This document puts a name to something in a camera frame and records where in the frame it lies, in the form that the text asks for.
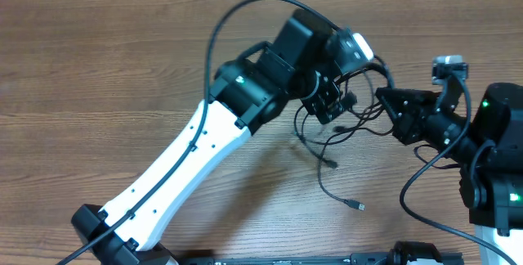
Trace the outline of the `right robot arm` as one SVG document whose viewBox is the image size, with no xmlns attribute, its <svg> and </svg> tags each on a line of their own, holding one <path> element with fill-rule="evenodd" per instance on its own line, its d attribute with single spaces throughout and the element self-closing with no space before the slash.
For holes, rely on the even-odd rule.
<svg viewBox="0 0 523 265">
<path fill-rule="evenodd" d="M 412 218 L 477 243 L 485 264 L 522 262 L 522 87 L 492 83 L 476 113 L 465 82 L 449 77 L 439 93 L 379 88 L 377 98 L 402 144 L 424 141 L 438 153 L 400 192 L 400 206 Z M 441 158 L 459 168 L 459 193 L 474 234 L 414 212 L 405 202 L 413 183 Z"/>
</svg>

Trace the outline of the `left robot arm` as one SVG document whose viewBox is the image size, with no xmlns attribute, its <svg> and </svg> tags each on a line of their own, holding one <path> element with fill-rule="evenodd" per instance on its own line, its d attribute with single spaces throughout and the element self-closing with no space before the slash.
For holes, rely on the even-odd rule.
<svg viewBox="0 0 523 265">
<path fill-rule="evenodd" d="M 219 163 L 291 100 L 327 124 L 355 104 L 336 79 L 373 59 L 359 35 L 297 9 L 273 42 L 260 42 L 224 63 L 189 123 L 126 190 L 72 217 L 103 264 L 172 264 L 160 239 L 178 209 Z"/>
</svg>

